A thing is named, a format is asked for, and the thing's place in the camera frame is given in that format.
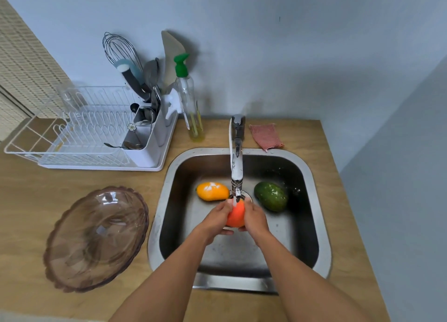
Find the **brown glass bowl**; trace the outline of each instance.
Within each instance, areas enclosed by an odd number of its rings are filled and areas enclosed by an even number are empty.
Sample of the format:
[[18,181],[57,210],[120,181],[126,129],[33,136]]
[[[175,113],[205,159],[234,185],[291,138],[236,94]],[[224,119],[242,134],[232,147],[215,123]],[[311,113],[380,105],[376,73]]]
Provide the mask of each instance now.
[[54,225],[43,255],[45,274],[65,292],[106,285],[131,264],[148,226],[148,206],[133,189],[95,190]]

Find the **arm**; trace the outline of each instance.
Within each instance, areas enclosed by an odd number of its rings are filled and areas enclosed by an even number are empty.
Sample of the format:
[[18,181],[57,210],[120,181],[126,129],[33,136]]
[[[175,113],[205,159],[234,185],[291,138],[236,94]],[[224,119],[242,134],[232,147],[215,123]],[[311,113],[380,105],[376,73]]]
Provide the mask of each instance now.
[[223,227],[232,206],[223,201],[118,308],[110,319],[117,321],[182,321],[194,278],[205,247],[218,234],[231,235]]
[[294,257],[273,236],[262,209],[245,202],[245,229],[264,254],[289,321],[368,322],[358,304]]

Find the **countertop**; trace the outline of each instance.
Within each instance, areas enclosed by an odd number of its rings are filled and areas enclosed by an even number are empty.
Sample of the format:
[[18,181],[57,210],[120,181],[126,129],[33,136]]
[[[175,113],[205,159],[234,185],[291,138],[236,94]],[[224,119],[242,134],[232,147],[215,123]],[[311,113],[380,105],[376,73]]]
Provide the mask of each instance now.
[[[248,124],[276,123],[284,149],[310,167],[332,248],[329,281],[353,297],[375,321],[389,321],[342,181],[320,121],[247,119],[244,148],[258,148]],[[205,120],[206,138],[192,142],[179,120],[160,172],[51,170],[0,144],[0,309],[23,314],[105,321],[151,274],[147,238],[129,268],[87,293],[63,293],[45,278],[42,254],[61,214],[80,197],[109,185],[141,193],[155,215],[166,171],[180,153],[196,147],[227,147],[228,120]],[[193,289],[185,321],[286,321],[278,296]]]

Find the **white dish rack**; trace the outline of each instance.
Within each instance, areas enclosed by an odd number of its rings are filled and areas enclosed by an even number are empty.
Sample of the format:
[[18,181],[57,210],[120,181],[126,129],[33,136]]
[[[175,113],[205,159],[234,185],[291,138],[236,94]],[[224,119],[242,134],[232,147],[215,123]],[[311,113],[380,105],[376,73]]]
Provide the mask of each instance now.
[[[177,114],[165,123],[164,113],[160,111],[155,123],[137,127],[132,132],[128,127],[135,122],[135,114],[130,105],[142,104],[142,100],[129,88],[76,87],[67,89],[65,95],[71,99],[68,103],[65,100],[64,108],[59,106],[58,95],[51,97],[4,151],[46,168],[127,171],[159,171],[163,168]],[[50,111],[54,118],[39,118],[43,110],[45,114]],[[165,135],[161,140],[160,133]],[[122,146],[129,137],[143,139],[145,149],[125,150],[104,145]],[[139,158],[138,154],[149,153],[152,159]]]

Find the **dish soap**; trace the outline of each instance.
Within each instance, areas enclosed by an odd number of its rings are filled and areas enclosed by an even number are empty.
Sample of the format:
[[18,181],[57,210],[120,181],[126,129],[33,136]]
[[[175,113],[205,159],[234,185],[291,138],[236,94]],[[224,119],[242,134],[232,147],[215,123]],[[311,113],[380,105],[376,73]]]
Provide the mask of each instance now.
[[189,76],[188,68],[185,65],[185,60],[188,56],[188,53],[184,53],[174,57],[174,62],[176,63],[175,73],[177,75],[175,83],[176,90],[182,102],[182,113],[185,117],[189,136],[194,142],[200,142],[204,139],[205,135],[202,119],[200,118],[200,111],[198,110],[198,103],[194,97],[194,81]]

